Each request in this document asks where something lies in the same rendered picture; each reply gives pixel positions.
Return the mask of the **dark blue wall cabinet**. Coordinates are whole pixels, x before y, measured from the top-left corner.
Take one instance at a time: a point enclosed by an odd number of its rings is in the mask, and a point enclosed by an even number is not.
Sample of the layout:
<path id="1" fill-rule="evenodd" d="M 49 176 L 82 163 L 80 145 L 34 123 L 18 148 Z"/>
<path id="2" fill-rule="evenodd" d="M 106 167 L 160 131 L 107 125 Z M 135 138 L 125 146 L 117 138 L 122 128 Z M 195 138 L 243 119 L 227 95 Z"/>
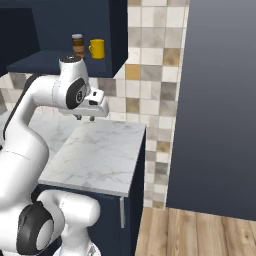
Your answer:
<path id="1" fill-rule="evenodd" d="M 87 54 L 91 77 L 112 78 L 128 58 L 127 0 L 0 0 L 0 8 L 30 8 L 40 51 L 31 58 L 28 73 L 58 75 L 59 59 L 71 56 L 72 35 L 82 34 L 84 45 L 103 39 L 105 57 Z"/>

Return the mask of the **dark blue base cabinet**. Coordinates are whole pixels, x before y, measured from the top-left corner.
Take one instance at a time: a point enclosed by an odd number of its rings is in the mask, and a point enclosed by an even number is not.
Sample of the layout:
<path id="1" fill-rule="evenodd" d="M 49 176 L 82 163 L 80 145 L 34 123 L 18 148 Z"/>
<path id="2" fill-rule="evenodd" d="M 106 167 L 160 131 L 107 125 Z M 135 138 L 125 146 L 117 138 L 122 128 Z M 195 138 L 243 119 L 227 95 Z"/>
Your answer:
<path id="1" fill-rule="evenodd" d="M 144 196 L 145 128 L 113 123 L 105 131 L 80 127 L 44 171 L 32 197 L 48 189 L 76 189 L 124 197 L 125 226 L 136 251 Z"/>

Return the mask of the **dark blue wall cabinet door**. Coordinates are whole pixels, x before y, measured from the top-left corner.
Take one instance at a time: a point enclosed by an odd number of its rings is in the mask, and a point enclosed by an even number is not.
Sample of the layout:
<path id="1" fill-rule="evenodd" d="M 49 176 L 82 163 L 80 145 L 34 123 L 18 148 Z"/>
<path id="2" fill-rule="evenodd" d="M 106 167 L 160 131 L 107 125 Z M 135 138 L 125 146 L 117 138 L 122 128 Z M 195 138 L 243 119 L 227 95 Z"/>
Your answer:
<path id="1" fill-rule="evenodd" d="M 0 8 L 0 76 L 28 73 L 31 58 L 40 51 L 30 8 Z"/>

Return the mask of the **yellow mug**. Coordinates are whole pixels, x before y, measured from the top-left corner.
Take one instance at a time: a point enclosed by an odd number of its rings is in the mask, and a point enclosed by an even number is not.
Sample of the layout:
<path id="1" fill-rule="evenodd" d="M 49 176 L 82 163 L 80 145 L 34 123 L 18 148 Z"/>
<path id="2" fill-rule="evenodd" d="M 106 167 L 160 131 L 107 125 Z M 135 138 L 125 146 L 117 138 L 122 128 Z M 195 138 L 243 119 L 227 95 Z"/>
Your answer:
<path id="1" fill-rule="evenodd" d="M 88 50 L 93 59 L 103 59 L 105 57 L 104 40 L 103 39 L 92 39 Z"/>

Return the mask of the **tall dark blue-grey cabinet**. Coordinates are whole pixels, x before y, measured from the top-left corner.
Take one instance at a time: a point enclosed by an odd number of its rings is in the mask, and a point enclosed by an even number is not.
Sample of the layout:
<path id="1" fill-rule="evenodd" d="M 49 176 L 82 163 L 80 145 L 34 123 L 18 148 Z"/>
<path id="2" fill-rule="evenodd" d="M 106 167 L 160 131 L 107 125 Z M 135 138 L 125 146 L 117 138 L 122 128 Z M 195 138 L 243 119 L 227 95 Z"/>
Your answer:
<path id="1" fill-rule="evenodd" d="M 256 0 L 191 0 L 167 204 L 256 220 Z"/>

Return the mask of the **brown cinnamon bottle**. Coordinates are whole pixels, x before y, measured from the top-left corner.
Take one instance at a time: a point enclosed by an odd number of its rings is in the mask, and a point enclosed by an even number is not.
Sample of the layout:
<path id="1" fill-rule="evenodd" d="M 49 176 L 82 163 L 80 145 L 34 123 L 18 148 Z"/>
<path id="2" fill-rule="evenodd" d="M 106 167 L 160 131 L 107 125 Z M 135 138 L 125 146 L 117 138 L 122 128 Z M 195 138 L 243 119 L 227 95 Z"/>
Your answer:
<path id="1" fill-rule="evenodd" d="M 73 47 L 73 52 L 76 56 L 80 56 L 82 59 L 85 58 L 85 47 L 84 47 L 84 39 L 82 34 L 72 35 L 72 47 Z"/>

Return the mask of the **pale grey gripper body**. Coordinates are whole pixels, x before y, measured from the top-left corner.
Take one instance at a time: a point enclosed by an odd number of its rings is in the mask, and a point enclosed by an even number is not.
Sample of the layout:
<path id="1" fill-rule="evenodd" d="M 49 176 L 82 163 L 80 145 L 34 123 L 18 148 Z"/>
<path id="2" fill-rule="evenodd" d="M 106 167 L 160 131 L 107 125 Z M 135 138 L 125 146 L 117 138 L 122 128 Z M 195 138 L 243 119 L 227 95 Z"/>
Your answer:
<path id="1" fill-rule="evenodd" d="M 62 114 L 107 117 L 109 114 L 109 106 L 106 98 L 103 98 L 99 105 L 79 106 L 73 110 L 60 109 L 59 112 Z"/>

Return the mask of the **dark blue base cabinet door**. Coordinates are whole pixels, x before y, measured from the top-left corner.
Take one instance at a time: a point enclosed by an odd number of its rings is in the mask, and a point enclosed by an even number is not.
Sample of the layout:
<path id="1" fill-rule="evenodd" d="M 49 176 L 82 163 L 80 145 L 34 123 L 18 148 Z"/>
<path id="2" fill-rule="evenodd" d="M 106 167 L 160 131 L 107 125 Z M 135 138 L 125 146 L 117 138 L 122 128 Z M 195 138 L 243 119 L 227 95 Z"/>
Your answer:
<path id="1" fill-rule="evenodd" d="M 121 228 L 120 199 L 117 196 L 61 187 L 59 190 L 86 195 L 99 202 L 101 208 L 99 220 L 88 228 L 88 233 L 102 256 L 134 256 L 127 224 Z"/>

